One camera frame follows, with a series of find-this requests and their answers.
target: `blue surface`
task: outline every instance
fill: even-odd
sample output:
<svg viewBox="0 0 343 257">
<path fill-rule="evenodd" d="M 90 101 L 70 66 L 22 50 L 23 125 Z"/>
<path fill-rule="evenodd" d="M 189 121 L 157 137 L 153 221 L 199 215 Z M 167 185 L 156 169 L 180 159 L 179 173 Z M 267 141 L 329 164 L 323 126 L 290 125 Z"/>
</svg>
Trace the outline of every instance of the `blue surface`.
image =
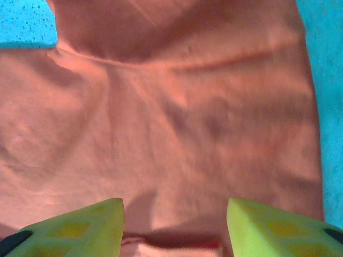
<svg viewBox="0 0 343 257">
<path fill-rule="evenodd" d="M 49 48 L 55 17 L 45 0 L 0 0 L 0 48 Z M 297 0 L 316 87 L 326 221 L 343 228 L 343 0 Z"/>
<path fill-rule="evenodd" d="M 0 0 L 0 48 L 50 48 L 55 16 L 45 0 Z"/>
</svg>

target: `cloth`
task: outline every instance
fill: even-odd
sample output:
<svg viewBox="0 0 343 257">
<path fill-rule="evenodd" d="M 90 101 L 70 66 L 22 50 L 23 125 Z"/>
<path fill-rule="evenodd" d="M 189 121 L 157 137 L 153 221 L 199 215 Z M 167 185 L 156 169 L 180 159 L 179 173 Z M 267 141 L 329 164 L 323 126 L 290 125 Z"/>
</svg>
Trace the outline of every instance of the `cloth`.
<svg viewBox="0 0 343 257">
<path fill-rule="evenodd" d="M 139 237 L 123 239 L 120 251 L 120 257 L 218 257 L 223 254 L 223 249 L 218 241 L 208 241 L 197 245 L 188 244 L 183 247 L 156 247 Z"/>
<path fill-rule="evenodd" d="M 294 1 L 49 4 L 54 49 L 0 51 L 1 223 L 121 197 L 146 256 L 211 240 L 230 256 L 231 196 L 323 219 Z"/>
</svg>

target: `turquoise background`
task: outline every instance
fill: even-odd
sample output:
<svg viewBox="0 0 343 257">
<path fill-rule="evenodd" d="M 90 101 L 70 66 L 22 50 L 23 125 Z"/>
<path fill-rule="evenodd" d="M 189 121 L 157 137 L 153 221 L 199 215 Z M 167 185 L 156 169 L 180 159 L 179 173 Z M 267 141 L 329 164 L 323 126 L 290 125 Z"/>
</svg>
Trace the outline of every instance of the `turquoise background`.
<svg viewBox="0 0 343 257">
<path fill-rule="evenodd" d="M 0 48 L 55 45 L 55 17 L 45 0 L 0 1 Z M 307 29 L 319 108 L 325 217 L 343 228 L 343 0 L 297 4 Z"/>
</svg>

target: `yellow pad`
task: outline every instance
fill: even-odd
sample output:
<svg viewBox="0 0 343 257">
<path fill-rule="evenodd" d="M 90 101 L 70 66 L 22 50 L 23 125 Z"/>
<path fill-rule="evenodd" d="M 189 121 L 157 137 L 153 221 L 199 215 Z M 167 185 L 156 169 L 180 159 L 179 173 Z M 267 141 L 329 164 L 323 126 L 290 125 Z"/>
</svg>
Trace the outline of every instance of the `yellow pad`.
<svg viewBox="0 0 343 257">
<path fill-rule="evenodd" d="M 246 199 L 229 200 L 227 224 L 235 257 L 343 256 L 343 230 Z"/>
<path fill-rule="evenodd" d="M 116 257 L 124 219 L 122 199 L 108 199 L 21 229 L 33 234 L 6 257 Z"/>
</svg>

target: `orange fabric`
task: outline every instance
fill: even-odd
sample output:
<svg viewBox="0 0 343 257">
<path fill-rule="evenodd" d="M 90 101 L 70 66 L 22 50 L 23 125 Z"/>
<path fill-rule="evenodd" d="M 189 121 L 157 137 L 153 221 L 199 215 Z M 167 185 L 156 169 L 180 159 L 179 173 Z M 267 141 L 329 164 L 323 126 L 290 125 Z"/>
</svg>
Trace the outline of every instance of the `orange fabric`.
<svg viewBox="0 0 343 257">
<path fill-rule="evenodd" d="M 323 219 L 295 1 L 50 6 L 56 48 L 0 51 L 1 223 L 121 197 L 125 237 L 219 240 L 229 256 L 231 196 Z"/>
</svg>

